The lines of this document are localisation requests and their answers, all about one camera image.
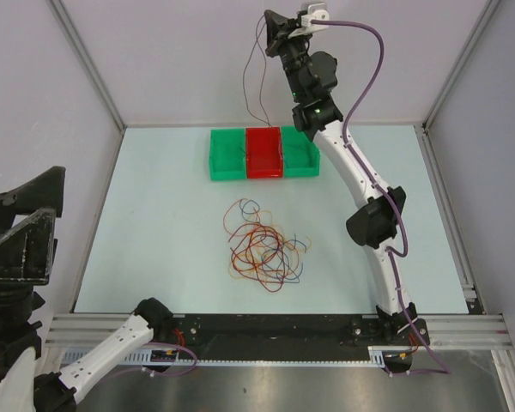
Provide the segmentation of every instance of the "tangled wires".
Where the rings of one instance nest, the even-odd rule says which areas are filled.
[[[227,221],[237,209],[243,223],[231,231]],[[246,198],[236,201],[227,210],[223,227],[230,235],[229,243],[234,245],[229,264],[231,277],[252,279],[271,293],[281,290],[285,283],[300,282],[303,273],[300,253],[306,253],[311,247],[309,238],[309,245],[296,236],[286,239],[282,228],[273,224],[272,214]]]

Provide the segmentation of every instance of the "metal floor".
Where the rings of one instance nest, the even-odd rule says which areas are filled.
[[[179,378],[126,373],[98,384],[79,411],[507,411],[489,351],[440,353],[452,376],[379,369],[200,367]],[[433,367],[420,352],[416,367]]]

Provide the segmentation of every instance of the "black cable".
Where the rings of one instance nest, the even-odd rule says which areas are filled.
[[[264,87],[264,81],[265,81],[265,71],[267,70],[267,60],[266,60],[266,57],[265,57],[265,54],[264,54],[264,50],[262,49],[261,45],[259,44],[259,36],[261,35],[261,33],[263,32],[263,30],[265,29],[265,25],[266,23],[264,23],[262,26],[261,26],[261,29],[259,30],[258,32],[258,27],[259,27],[259,23],[261,22],[261,20],[264,19],[264,16],[262,15],[259,20],[257,21],[257,24],[256,24],[256,30],[255,30],[255,34],[256,34],[256,41],[254,42],[254,45],[251,49],[251,52],[250,52],[250,57],[248,57],[248,61],[246,62],[246,66],[244,68],[244,71],[242,72],[242,92],[244,93],[244,100],[245,100],[245,103],[246,103],[246,110],[248,111],[248,113],[250,113],[250,116],[252,116],[253,118],[255,118],[256,120],[259,120],[260,122],[264,122],[265,124],[267,124],[268,126],[271,126],[270,122],[269,122],[269,117],[267,116],[267,112],[265,111],[264,109],[264,105],[262,103],[262,90],[263,90],[263,87]],[[267,120],[263,120],[262,118],[259,118],[258,116],[256,116],[254,113],[251,112],[250,110],[250,107],[248,106],[248,96],[246,94],[246,85],[245,85],[245,77],[246,77],[246,71],[248,70],[248,66],[250,65],[250,62],[251,62],[251,57],[253,56],[254,54],[254,51],[256,50],[256,45],[259,46],[259,50],[261,50],[263,56],[264,56],[264,62],[265,62],[265,66],[264,66],[264,74],[262,76],[262,79],[261,79],[261,87],[259,88],[259,104],[260,106],[262,107],[262,109],[264,110],[264,113],[265,113],[265,117],[267,118]]]

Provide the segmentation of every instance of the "robotic arm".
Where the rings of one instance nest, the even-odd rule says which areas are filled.
[[[394,246],[398,224],[390,201],[400,213],[406,195],[402,187],[392,189],[378,176],[347,130],[344,139],[343,116],[330,95],[337,85],[336,59],[324,51],[308,54],[312,33],[326,28],[313,24],[328,21],[326,4],[304,5],[295,19],[271,10],[266,10],[264,17],[267,24],[265,52],[269,57],[281,58],[297,104],[292,110],[294,125],[328,156],[359,208],[347,220],[346,228],[353,241],[364,247],[372,267],[379,316],[388,320],[392,332],[397,334],[408,326],[401,301],[410,317],[413,320],[417,317],[402,281],[397,285],[397,262],[388,253]]]
[[[75,410],[91,389],[132,351],[173,329],[173,315],[157,299],[142,300],[120,328],[77,362],[34,380],[37,411]]]

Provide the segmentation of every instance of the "red tray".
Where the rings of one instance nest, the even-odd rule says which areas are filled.
[[[246,177],[281,178],[282,141],[279,127],[246,129]]]

